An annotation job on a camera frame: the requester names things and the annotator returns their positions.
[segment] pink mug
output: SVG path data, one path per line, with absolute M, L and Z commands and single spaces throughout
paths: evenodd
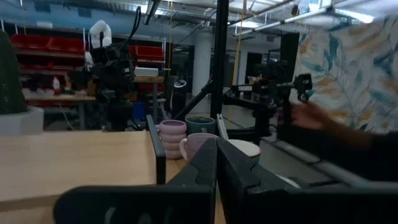
M 186 160 L 193 158 L 201 146 L 209 138 L 218 138 L 218 136 L 209 133 L 195 133 L 188 135 L 187 138 L 180 141 L 180 152 Z

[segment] patterned backdrop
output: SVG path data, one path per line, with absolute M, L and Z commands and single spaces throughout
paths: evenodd
M 301 34 L 294 75 L 312 74 L 310 100 L 348 126 L 374 133 L 398 130 L 397 21 L 389 17 Z

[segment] table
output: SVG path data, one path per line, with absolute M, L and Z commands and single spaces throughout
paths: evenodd
M 79 108 L 80 129 L 86 128 L 84 104 L 95 101 L 94 96 L 53 95 L 53 96 L 25 96 L 26 101 L 64 101 L 77 103 Z
M 153 102 L 153 118 L 155 124 L 157 124 L 157 84 L 164 82 L 164 77 L 145 77 L 145 76 L 136 76 L 133 83 L 153 83 L 154 84 L 154 91 L 152 96 Z
M 53 223 L 52 206 L 81 185 L 156 182 L 155 155 L 147 131 L 73 131 L 0 138 L 1 223 Z M 167 161 L 167 180 L 185 165 Z M 224 223 L 220 199 L 216 222 Z

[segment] stacked pink cups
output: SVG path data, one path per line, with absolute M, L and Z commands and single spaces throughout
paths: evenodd
M 165 120 L 157 126 L 159 137 L 162 141 L 166 158 L 179 159 L 182 157 L 180 152 L 180 141 L 187 137 L 187 125 L 182 121 Z

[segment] green cactus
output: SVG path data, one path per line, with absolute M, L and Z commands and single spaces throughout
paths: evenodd
M 26 112 L 19 63 L 8 35 L 0 31 L 0 115 Z

